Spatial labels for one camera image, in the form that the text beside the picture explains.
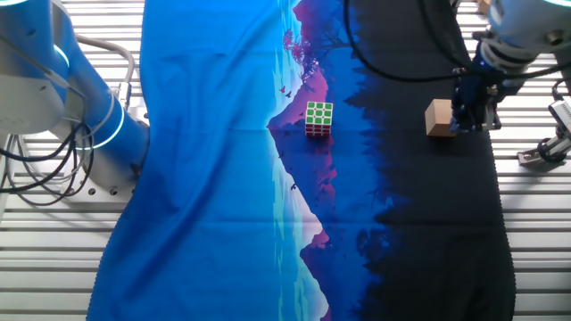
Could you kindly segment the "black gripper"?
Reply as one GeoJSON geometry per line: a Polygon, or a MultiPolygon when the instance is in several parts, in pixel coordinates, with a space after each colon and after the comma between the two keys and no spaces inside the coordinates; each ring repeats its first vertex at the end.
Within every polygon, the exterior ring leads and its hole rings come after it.
{"type": "Polygon", "coordinates": [[[473,129],[476,132],[492,128],[490,113],[496,112],[496,105],[491,103],[492,95],[488,93],[487,88],[496,83],[499,72],[487,65],[477,65],[476,70],[482,72],[482,75],[472,74],[466,68],[453,70],[453,75],[457,76],[451,100],[452,113],[449,125],[453,134],[469,131],[468,111],[472,112],[473,129]]]}

